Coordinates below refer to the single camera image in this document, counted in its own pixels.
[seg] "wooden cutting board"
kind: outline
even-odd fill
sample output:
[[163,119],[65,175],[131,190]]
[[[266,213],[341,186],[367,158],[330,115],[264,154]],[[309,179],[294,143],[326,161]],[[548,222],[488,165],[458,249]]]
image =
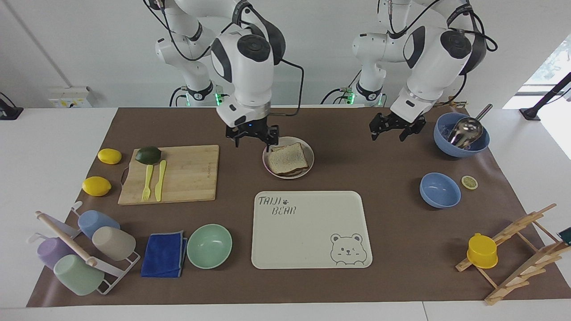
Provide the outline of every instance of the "wooden cutting board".
[[218,174],[218,145],[159,147],[167,161],[161,202],[156,201],[155,185],[159,180],[159,165],[151,178],[151,197],[141,201],[146,165],[135,160],[139,149],[133,151],[127,179],[123,184],[119,205],[195,202],[216,198]]

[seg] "blue cup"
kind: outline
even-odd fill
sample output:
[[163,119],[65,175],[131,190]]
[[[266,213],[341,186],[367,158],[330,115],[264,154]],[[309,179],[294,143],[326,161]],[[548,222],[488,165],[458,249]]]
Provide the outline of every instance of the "blue cup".
[[93,234],[95,233],[96,230],[104,226],[114,227],[118,230],[121,229],[119,223],[117,223],[114,219],[95,210],[89,210],[84,212],[79,217],[77,224],[79,225],[81,231],[85,235],[87,235],[89,239],[93,237]]
[[460,113],[447,113],[440,116],[436,121],[436,126],[434,126],[434,142],[436,142],[436,145],[441,151],[453,157],[464,158],[476,155],[488,148],[488,145],[490,144],[490,135],[486,128],[484,128],[482,136],[470,144],[467,150],[458,148],[448,142],[448,135],[456,123],[466,117],[469,116]]

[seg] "bear illustration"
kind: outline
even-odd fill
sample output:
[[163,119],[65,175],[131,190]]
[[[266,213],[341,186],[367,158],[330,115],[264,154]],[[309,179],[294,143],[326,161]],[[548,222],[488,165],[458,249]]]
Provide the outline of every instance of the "bear illustration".
[[367,252],[363,248],[363,237],[355,233],[351,236],[341,237],[339,234],[331,235],[331,259],[336,266],[364,266]]

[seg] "blue cloth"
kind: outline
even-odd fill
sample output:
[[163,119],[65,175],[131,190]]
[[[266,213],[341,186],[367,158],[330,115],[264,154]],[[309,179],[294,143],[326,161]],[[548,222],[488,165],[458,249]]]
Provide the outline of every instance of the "blue cloth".
[[144,278],[178,278],[184,262],[187,239],[183,231],[151,234],[144,253],[141,276]]

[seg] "brown table mat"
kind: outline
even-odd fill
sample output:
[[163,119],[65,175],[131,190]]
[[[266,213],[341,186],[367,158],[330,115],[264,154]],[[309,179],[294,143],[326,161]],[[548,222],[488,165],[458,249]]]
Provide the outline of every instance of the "brown table mat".
[[[200,270],[185,258],[178,279],[141,278],[141,260],[106,296],[96,292],[76,296],[44,268],[27,306],[483,300],[493,290],[490,284],[475,268],[460,273],[455,265],[465,258],[468,239],[475,232],[493,236],[526,214],[519,200],[490,151],[455,159],[436,147],[432,138],[435,121],[450,109],[432,110],[423,132],[404,143],[396,130],[371,141],[368,124],[378,111],[304,109],[296,117],[271,118],[270,124],[280,125],[281,136],[299,137],[315,152],[315,165],[306,176],[282,180],[263,167],[262,142],[242,139],[240,148],[234,148],[224,137],[224,124],[214,109],[119,109],[102,148],[120,150],[123,161],[115,166],[94,161],[89,176],[104,176],[113,188],[101,198],[81,192],[81,212],[95,209],[116,219],[122,230],[136,237],[136,251],[141,255],[151,233],[184,230],[188,237],[208,223],[230,230],[232,253],[213,270]],[[215,201],[117,205],[121,173],[133,149],[212,144],[220,145]],[[461,187],[458,206],[435,210],[419,193],[422,176],[434,171],[456,182],[464,175],[474,176],[480,187],[475,191]],[[358,192],[374,256],[371,266],[257,270],[250,261],[254,196],[260,191],[280,190]],[[77,226],[73,214],[66,222]],[[536,247],[542,246],[534,229],[527,228],[523,234]],[[78,237],[78,243],[89,253],[100,255],[85,236]],[[526,261],[532,251],[513,238],[499,247],[498,254],[498,266],[488,270],[496,283]],[[571,298],[557,267],[551,264],[546,269],[507,299]]]

